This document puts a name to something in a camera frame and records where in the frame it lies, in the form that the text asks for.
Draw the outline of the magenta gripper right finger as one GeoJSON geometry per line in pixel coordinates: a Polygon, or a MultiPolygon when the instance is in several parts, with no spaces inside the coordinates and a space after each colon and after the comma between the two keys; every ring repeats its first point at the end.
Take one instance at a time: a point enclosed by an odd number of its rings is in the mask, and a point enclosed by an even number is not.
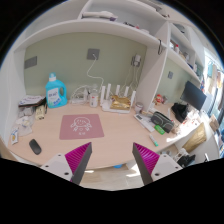
{"type": "Polygon", "coordinates": [[[159,155],[138,143],[133,144],[132,153],[144,185],[182,169],[169,155],[159,155]]]}

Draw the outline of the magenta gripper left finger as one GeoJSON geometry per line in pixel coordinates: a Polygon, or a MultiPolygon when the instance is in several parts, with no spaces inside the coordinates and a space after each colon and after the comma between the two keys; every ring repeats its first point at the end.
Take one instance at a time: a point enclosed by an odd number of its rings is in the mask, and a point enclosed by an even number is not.
{"type": "Polygon", "coordinates": [[[48,162],[42,165],[41,168],[79,185],[91,154],[92,143],[89,142],[77,147],[67,154],[56,154],[48,162]]]}

